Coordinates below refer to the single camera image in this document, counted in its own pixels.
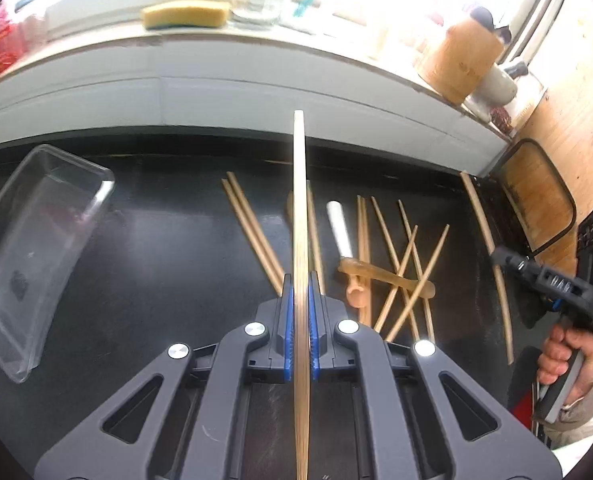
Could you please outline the person right hand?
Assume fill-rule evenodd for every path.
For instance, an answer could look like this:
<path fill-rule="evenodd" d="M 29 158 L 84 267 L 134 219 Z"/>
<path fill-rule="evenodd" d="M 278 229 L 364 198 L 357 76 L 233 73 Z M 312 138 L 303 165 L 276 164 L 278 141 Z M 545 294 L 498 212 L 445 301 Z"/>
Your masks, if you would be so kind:
<path fill-rule="evenodd" d="M 545 386 L 551 386 L 567 372 L 573 350 L 579 350 L 585 360 L 564 402 L 565 405 L 581 400 L 593 388 L 593 333 L 555 324 L 543 344 L 543 352 L 537 361 L 538 381 Z"/>

